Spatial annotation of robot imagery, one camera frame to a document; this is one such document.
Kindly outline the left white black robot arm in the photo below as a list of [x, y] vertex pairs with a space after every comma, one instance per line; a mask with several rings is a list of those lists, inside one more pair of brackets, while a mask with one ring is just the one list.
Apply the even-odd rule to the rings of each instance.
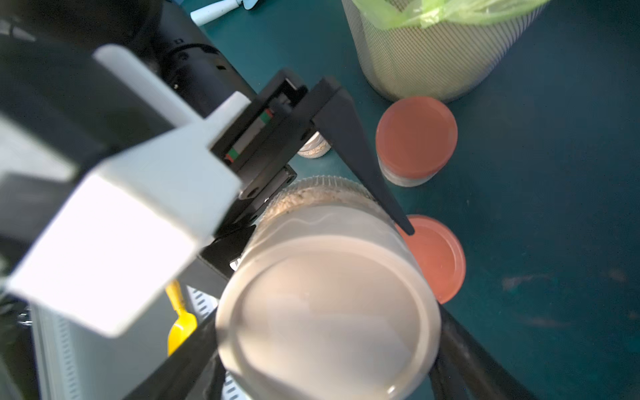
[[238, 91], [251, 100], [250, 115], [213, 152], [229, 162], [249, 123], [266, 113], [275, 120], [250, 142], [235, 172], [240, 198], [226, 214], [213, 243], [188, 267], [183, 282], [211, 292], [226, 283], [268, 202], [295, 178], [293, 150], [322, 133], [407, 234], [413, 226], [388, 191], [368, 146], [358, 113], [344, 88], [323, 78], [308, 88], [284, 69], [255, 92], [174, 1], [4, 1], [1, 20], [1, 108], [33, 128], [48, 154], [67, 158], [83, 172], [158, 134], [148, 115], [83, 53], [104, 44], [132, 50], [194, 111], [208, 115]]

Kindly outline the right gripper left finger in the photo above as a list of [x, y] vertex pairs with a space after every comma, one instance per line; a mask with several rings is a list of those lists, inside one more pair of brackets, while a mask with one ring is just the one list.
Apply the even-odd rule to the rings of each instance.
[[205, 370], [213, 372], [204, 391], [206, 399], [220, 399], [225, 367], [218, 354], [216, 312], [210, 313], [195, 332], [127, 399], [185, 399]]

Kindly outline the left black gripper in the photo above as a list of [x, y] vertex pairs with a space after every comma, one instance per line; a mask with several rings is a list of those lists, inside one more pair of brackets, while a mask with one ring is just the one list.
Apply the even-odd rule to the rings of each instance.
[[408, 216], [385, 183], [354, 101], [334, 78], [322, 78], [311, 89], [310, 119], [302, 106], [309, 90], [288, 68], [282, 69], [251, 101], [238, 121], [213, 146], [241, 180], [237, 199], [215, 234], [197, 257], [199, 291], [215, 298], [233, 276], [231, 263], [239, 259], [269, 202], [290, 184], [296, 173], [288, 165], [311, 137], [311, 126], [328, 141], [379, 206], [408, 235], [415, 234]]

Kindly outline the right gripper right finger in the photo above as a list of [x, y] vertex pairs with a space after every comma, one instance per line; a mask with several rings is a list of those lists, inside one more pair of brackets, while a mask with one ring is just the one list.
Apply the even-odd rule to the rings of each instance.
[[535, 399], [444, 307], [440, 347], [429, 372], [436, 399]]

